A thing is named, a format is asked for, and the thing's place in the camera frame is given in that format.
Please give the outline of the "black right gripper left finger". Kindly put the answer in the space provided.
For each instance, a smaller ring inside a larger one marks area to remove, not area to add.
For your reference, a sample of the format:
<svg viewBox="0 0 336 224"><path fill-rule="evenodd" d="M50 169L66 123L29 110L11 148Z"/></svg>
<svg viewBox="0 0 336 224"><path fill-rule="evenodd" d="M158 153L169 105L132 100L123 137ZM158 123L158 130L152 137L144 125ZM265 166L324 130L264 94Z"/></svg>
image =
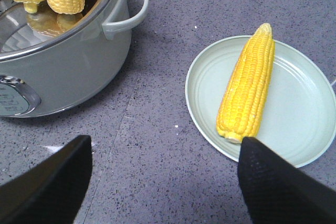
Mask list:
<svg viewBox="0 0 336 224"><path fill-rule="evenodd" d="M91 137L79 135L1 186L1 223L73 223L91 174Z"/></svg>

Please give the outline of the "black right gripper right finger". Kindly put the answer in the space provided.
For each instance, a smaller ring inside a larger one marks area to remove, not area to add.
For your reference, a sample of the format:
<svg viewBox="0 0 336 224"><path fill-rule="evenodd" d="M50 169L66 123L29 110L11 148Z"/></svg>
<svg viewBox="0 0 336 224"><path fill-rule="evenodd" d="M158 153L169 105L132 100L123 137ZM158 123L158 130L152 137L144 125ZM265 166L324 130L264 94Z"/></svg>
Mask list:
<svg viewBox="0 0 336 224"><path fill-rule="evenodd" d="M254 137L242 141L237 175L253 223L335 223L335 191Z"/></svg>

